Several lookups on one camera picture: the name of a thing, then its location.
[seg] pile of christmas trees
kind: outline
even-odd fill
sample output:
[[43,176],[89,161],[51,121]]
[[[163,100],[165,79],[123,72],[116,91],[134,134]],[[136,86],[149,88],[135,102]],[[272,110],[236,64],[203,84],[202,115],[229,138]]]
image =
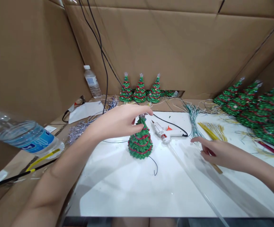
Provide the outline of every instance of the pile of christmas trees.
[[242,125],[253,130],[256,136],[274,145],[274,88],[256,98],[262,85],[255,81],[242,91],[238,91],[242,80],[226,89],[214,102],[229,115],[235,116]]
[[142,103],[148,100],[152,103],[158,103],[160,101],[160,97],[172,97],[176,94],[176,91],[174,90],[160,90],[160,74],[158,74],[157,79],[150,90],[145,90],[144,88],[142,73],[140,74],[140,79],[135,90],[131,89],[130,83],[128,81],[128,74],[125,73],[124,75],[124,82],[122,84],[119,97],[120,101],[122,102],[135,101]]

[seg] hot glue gun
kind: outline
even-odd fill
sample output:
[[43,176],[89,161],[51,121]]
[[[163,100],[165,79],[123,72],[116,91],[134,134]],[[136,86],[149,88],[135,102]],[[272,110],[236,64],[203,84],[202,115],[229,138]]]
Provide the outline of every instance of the hot glue gun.
[[164,131],[158,122],[152,121],[152,123],[154,125],[155,133],[162,139],[164,144],[168,144],[172,140],[171,137],[182,137],[184,134],[182,130],[172,130],[169,127],[166,131]]

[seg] paper sheet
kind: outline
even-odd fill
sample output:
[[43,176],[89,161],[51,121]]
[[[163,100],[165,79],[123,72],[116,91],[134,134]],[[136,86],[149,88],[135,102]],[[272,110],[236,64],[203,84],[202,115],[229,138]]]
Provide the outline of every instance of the paper sheet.
[[46,131],[48,131],[48,132],[53,132],[53,131],[55,131],[57,128],[55,128],[55,127],[53,127],[53,126],[46,126],[45,128],[44,128]]
[[100,114],[102,111],[103,111],[103,105],[101,101],[86,102],[85,104],[77,107],[76,109],[74,109],[73,112],[70,113],[70,118],[68,120],[68,123],[71,124],[83,118]]

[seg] hand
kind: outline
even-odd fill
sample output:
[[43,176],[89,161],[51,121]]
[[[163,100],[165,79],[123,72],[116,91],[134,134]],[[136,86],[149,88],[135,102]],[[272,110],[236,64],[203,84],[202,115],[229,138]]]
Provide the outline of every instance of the hand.
[[191,142],[202,144],[201,155],[206,161],[232,170],[252,174],[262,162],[246,151],[221,140],[209,141],[202,137],[195,137]]
[[133,124],[135,123],[135,118],[144,113],[153,115],[153,111],[148,106],[133,104],[117,106],[91,123],[86,131],[100,141],[108,138],[130,136],[141,132],[143,129],[143,124]]

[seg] white table surface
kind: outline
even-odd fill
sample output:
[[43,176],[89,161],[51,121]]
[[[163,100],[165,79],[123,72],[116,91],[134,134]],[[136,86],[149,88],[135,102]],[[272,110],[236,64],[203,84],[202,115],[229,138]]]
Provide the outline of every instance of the white table surface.
[[[190,134],[187,113],[155,114]],[[151,120],[166,128],[168,124],[155,116],[147,115],[146,118],[154,145],[150,156],[158,165],[158,174],[154,176],[156,165],[150,158],[139,160],[130,156],[127,142],[101,142],[81,174],[68,205],[67,216],[216,217],[184,168],[155,135]],[[249,153],[256,153],[255,145],[249,138],[241,141],[243,135],[235,133],[246,131],[246,127],[226,123],[220,116],[211,114],[198,116],[197,122],[223,125],[228,142]],[[121,137],[108,141],[128,139]],[[258,179],[223,167],[220,167],[223,174],[219,175],[201,159],[199,149],[190,143],[190,138],[173,138],[171,145],[223,217],[274,217],[274,194]],[[274,166],[274,158],[255,155]]]

